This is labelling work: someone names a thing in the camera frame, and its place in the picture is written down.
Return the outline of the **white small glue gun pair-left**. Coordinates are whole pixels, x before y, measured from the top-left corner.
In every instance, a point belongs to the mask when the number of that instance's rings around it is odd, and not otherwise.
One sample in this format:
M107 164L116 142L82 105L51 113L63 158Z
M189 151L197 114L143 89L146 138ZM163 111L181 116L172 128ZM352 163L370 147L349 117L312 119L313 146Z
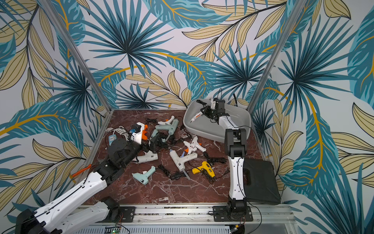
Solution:
M184 141L183 143L184 143L184 145L187 147L187 150L185 150L186 155L189 155L189 154L191 154L191 153L194 153L194 152L197 150L197 148L196 148L196 146L195 146L194 144L189 143L189 142L187 142L187 141Z

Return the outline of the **orange handled pliers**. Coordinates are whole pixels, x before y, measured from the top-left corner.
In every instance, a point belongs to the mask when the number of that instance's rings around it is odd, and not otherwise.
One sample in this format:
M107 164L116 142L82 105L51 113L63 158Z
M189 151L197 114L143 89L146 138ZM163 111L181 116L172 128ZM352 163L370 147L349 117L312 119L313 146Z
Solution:
M76 178L77 176L81 175L83 172L89 170L91 167L92 167L92 165L89 164L87 167L85 167L85 168L83 168L83 169L77 171L76 173L70 175L70 179L74 179L74 178Z

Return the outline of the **yellow glue gun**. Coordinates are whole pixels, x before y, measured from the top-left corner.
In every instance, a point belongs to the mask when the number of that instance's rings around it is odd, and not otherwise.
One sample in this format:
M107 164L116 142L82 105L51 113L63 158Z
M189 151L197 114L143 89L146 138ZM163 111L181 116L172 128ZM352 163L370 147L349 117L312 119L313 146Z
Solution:
M197 168L193 168L192 169L192 173L195 175L195 174L198 174L198 173L202 173L203 171L206 171L207 174L211 177L211 178L215 178L215 173L211 167L211 165L207 162L207 161L203 161L201 166L197 167Z

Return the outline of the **mint green large glue gun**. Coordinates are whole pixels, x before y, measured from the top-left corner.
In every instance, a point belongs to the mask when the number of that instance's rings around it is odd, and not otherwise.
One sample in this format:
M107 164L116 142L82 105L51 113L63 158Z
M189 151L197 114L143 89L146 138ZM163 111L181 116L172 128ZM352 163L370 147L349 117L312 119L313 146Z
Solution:
M172 135L174 135L174 133L177 130L178 124L179 124L179 120L178 119L173 119L170 124L156 125L154 131L151 134L151 137L156 136L159 133L159 131L161 131L161 130L166 130L168 132L168 136L165 139L165 142L166 142L166 141L169 140L169 138Z

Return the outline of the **white orange-trigger glue gun front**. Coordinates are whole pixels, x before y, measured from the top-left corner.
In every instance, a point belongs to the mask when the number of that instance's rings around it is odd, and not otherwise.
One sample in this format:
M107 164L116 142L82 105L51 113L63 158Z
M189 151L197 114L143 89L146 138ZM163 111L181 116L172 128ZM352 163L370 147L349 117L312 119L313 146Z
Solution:
M202 112L198 112L197 114L195 114L191 120L190 120L190 123L193 123L194 121L196 121L200 116L203 116L204 114Z

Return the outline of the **white small glue gun pair-right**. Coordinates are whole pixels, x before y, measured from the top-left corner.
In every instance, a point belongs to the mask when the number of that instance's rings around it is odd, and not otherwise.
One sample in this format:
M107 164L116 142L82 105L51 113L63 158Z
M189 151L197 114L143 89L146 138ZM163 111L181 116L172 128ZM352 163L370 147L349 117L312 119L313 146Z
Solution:
M195 136L193 139L192 139L192 142L191 142L191 148L192 148L192 151L195 152L196 150L199 150L201 152L206 152L206 148L202 146L201 143L198 142L198 137Z

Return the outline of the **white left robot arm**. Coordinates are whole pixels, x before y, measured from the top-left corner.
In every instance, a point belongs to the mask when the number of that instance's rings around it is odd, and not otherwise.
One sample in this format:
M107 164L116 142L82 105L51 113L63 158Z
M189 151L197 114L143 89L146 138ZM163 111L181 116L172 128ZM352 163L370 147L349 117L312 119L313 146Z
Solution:
M106 158L78 185L35 211L21 212L16 219L15 233L72 234L103 220L118 223L123 217L120 205L110 197L78 213L74 211L122 176L142 149L141 141L114 140L107 149Z

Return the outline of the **grey plastic storage box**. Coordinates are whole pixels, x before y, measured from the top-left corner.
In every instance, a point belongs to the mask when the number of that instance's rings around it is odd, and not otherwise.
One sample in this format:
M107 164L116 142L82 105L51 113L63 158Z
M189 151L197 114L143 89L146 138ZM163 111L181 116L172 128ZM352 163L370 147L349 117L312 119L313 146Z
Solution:
M184 126L194 135L223 143L225 141L225 127L220 126L205 115L201 115L195 121L191 122L191 119L202 108L202 104L198 103L197 100L193 100L185 112L183 118ZM252 126L250 114L245 109L229 104L225 104L225 110L231 117L231 123L246 129L246 137L249 137L250 127Z

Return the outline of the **orange small glue gun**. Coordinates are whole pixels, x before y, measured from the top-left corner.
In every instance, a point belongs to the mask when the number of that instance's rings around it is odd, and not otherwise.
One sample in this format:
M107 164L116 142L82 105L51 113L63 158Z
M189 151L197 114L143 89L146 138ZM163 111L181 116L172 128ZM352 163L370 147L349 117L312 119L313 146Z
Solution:
M148 140L148 137L146 136L147 129L148 129L148 125L145 124L144 125L144 130L142 131L142 140L144 140L144 141Z

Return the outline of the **mint green small glue gun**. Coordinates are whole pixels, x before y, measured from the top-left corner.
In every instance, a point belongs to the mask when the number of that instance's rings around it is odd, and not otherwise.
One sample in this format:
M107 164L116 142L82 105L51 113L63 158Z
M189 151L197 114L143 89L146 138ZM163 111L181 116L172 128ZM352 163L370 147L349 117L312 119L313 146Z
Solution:
M143 185L149 183L149 178L156 171L156 168L152 166L148 171L143 171L143 173L132 173L132 177Z

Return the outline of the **blue white power strip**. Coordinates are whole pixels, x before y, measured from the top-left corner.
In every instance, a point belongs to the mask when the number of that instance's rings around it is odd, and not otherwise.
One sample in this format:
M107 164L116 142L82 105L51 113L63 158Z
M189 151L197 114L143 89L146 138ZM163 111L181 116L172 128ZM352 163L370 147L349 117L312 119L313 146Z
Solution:
M117 139L117 135L115 135L115 134L108 136L108 143L109 143L109 146L111 146L112 143L113 143L116 139Z

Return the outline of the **aluminium front rail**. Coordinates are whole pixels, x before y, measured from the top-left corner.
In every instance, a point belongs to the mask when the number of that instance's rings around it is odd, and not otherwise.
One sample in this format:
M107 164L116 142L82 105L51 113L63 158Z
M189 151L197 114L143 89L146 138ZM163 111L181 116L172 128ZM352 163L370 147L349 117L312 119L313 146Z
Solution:
M224 217L224 203L122 205L121 221L93 223L78 234L299 234L289 205L248 205L245 217Z

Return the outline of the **large white pink-tip glue gun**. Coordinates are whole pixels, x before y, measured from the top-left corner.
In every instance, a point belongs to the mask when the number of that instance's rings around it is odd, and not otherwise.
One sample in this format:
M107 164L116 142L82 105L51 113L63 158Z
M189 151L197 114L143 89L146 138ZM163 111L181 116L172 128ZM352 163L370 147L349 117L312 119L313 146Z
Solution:
M132 162L139 164L139 163L151 162L155 160L158 160L158 154L153 153L152 151L149 151L143 156L137 156L135 159L132 160Z

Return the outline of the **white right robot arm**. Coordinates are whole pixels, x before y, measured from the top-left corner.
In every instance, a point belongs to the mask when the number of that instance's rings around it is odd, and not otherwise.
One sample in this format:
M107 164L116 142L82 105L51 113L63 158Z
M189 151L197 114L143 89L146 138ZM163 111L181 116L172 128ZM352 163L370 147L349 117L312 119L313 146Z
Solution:
M237 126L225 109L223 99L214 98L205 115L225 130L225 154L228 156L230 172L230 189L228 195L228 215L245 216L247 201L243 188L243 163L247 153L247 131Z

